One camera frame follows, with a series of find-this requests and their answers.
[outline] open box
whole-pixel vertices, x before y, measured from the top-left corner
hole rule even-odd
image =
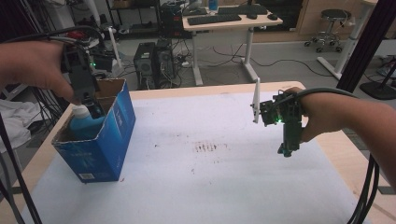
[[[96,99],[106,111],[99,134],[76,141],[68,130],[73,117],[52,139],[52,145],[83,183],[117,181],[134,129],[135,115],[125,79],[98,80]]]

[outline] office chair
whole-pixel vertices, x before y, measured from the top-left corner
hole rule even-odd
[[[335,51],[341,52],[343,49],[340,47],[340,37],[332,33],[332,28],[336,21],[340,21],[340,24],[344,26],[345,22],[349,20],[351,13],[343,9],[326,9],[321,11],[321,18],[329,21],[327,30],[324,32],[318,32],[318,34],[311,38],[310,41],[304,43],[306,47],[310,46],[311,43],[321,43],[322,47],[317,48],[317,53],[323,51],[323,46],[328,43],[330,46],[337,44]]]

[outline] table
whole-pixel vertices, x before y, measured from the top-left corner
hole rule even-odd
[[[192,71],[194,73],[195,84],[197,86],[202,86],[203,81],[201,77],[201,72],[198,66],[198,54],[197,47],[200,42],[205,39],[210,39],[210,44],[212,46],[215,45],[224,45],[225,42],[234,42],[234,43],[246,43],[246,53],[245,58],[242,59],[242,64],[247,69],[248,74],[251,76],[253,81],[256,81],[257,74],[254,71],[253,67],[250,64],[250,52],[251,52],[251,43],[253,41],[253,33],[254,27],[258,26],[274,26],[282,24],[281,19],[277,19],[276,21],[271,21],[267,18],[267,15],[258,15],[257,20],[248,19],[246,15],[239,15],[241,17],[241,21],[228,21],[228,22],[219,22],[219,23],[211,23],[211,24],[202,24],[202,25],[193,25],[190,26],[187,22],[188,17],[183,17],[183,27],[184,30],[192,32]],[[214,32],[214,33],[201,33],[198,34],[199,31],[222,31],[222,32]]]
[[[332,73],[337,79],[341,78],[342,70],[344,65],[347,62],[347,59],[352,55],[353,49],[355,48],[356,44],[358,43],[358,36],[361,32],[361,28],[363,27],[364,23],[366,22],[367,18],[370,16],[371,10],[376,5],[376,0],[362,0],[361,1],[361,14],[360,17],[357,19],[355,27],[352,30],[352,33],[348,37],[346,41],[346,45],[344,46],[344,50],[341,53],[340,59],[337,61],[337,64],[332,66],[329,62],[326,61],[323,57],[318,57],[318,61],[327,69],[329,72]]]

